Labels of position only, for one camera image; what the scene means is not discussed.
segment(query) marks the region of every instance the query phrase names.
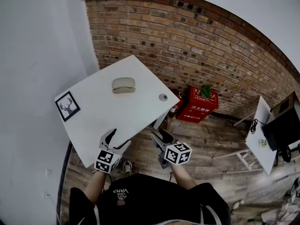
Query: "white table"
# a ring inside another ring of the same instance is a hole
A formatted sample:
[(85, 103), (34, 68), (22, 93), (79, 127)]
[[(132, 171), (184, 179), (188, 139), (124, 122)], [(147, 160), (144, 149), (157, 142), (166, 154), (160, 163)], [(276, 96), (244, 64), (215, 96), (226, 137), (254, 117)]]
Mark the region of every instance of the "white table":
[[(119, 77), (134, 78), (135, 92), (113, 94), (112, 82)], [(110, 146), (120, 146), (179, 102), (133, 55), (87, 77), (55, 100), (68, 91), (81, 110), (62, 122), (85, 167), (94, 163), (100, 138), (108, 130), (117, 129)], [(160, 94), (166, 94), (167, 101), (160, 101)]]
[[(267, 122), (269, 116), (270, 116), (269, 105), (266, 103), (266, 101), (262, 97), (259, 97), (259, 102), (257, 105), (254, 119), (257, 119), (260, 122), (265, 124)], [(245, 139), (245, 144), (247, 145), (248, 149), (240, 150), (240, 151), (222, 155), (219, 157), (213, 157), (213, 159), (218, 159), (218, 158), (225, 158), (225, 157), (236, 155), (236, 156), (238, 156), (238, 158), (241, 160), (241, 162), (247, 168), (247, 170), (226, 171), (226, 173), (240, 173), (240, 172), (261, 170), (260, 168), (253, 169), (253, 166), (254, 166), (254, 164), (256, 164), (256, 162), (259, 162), (259, 164), (262, 166), (262, 168), (268, 175), (271, 173), (271, 170), (272, 170), (272, 167), (274, 164), (274, 160), (275, 160), (275, 156), (276, 156), (276, 151), (272, 151), (269, 146), (263, 147), (260, 144), (259, 141), (261, 139), (266, 140), (265, 136), (263, 135), (263, 131), (262, 131), (263, 125), (260, 122), (257, 123), (256, 131), (254, 134), (252, 134), (251, 131), (248, 132), (248, 135)], [(252, 160), (252, 163), (249, 164), (245, 158), (247, 156), (251, 157), (252, 155), (254, 155), (255, 158)]]

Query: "brick wall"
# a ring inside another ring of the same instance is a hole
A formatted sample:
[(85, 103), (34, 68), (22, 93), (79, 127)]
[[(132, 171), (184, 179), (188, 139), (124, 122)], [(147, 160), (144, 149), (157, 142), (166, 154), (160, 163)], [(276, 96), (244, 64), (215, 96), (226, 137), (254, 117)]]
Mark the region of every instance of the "brick wall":
[(211, 85), (216, 112), (241, 117), (259, 96), (272, 107), (300, 74), (256, 28), (204, 0), (86, 0), (100, 69), (134, 54), (169, 88)]

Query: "picture frame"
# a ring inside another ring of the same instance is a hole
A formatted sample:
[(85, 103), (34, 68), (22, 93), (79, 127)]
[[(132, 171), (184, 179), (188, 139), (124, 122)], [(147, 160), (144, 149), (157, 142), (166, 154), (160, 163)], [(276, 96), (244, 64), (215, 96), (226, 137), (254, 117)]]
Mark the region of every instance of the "picture frame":
[(80, 107), (76, 103), (70, 91), (57, 99), (55, 104), (64, 122), (80, 111)]

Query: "black t-shirt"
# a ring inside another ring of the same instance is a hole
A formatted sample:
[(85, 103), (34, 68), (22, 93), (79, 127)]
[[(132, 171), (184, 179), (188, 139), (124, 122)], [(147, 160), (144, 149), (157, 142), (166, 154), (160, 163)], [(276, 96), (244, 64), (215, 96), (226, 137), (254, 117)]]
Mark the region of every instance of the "black t-shirt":
[(169, 220), (216, 224), (216, 215), (229, 225), (229, 214), (226, 202), (209, 183), (186, 190), (143, 174), (114, 181), (96, 206), (73, 187), (69, 204), (70, 225), (154, 225)]

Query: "red fire extinguisher box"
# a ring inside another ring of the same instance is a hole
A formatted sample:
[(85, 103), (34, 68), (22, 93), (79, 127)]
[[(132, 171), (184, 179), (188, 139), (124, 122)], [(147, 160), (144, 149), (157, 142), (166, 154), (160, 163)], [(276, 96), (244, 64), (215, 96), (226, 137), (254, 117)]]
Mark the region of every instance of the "red fire extinguisher box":
[(177, 117), (179, 120), (199, 123), (218, 108), (218, 94), (211, 92), (210, 98), (201, 96), (199, 88), (189, 87), (189, 101)]

